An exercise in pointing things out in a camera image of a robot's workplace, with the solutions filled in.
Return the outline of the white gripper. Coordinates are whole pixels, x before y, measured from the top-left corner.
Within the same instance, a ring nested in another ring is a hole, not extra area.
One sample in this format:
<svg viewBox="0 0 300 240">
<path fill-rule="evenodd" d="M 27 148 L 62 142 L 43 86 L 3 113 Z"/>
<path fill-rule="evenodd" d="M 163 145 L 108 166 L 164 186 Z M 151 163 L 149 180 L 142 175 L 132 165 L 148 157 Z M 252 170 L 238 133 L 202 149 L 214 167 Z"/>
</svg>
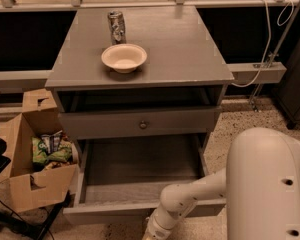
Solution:
<svg viewBox="0 0 300 240">
<path fill-rule="evenodd" d="M 153 213 L 149 217 L 142 240 L 167 240 L 172 233 L 169 228 L 171 222 L 168 215 Z"/>
</svg>

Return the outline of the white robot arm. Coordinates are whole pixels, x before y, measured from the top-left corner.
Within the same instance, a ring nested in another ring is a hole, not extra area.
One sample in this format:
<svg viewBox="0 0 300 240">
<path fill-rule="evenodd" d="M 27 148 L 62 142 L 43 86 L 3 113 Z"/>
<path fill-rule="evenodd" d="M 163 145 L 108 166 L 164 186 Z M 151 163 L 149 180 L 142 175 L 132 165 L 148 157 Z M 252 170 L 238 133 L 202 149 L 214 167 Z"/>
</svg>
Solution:
<svg viewBox="0 0 300 240">
<path fill-rule="evenodd" d="M 226 167 L 165 187 L 142 240 L 166 240 L 203 200 L 226 199 L 228 240 L 300 240 L 300 141 L 251 128 L 232 142 Z"/>
</svg>

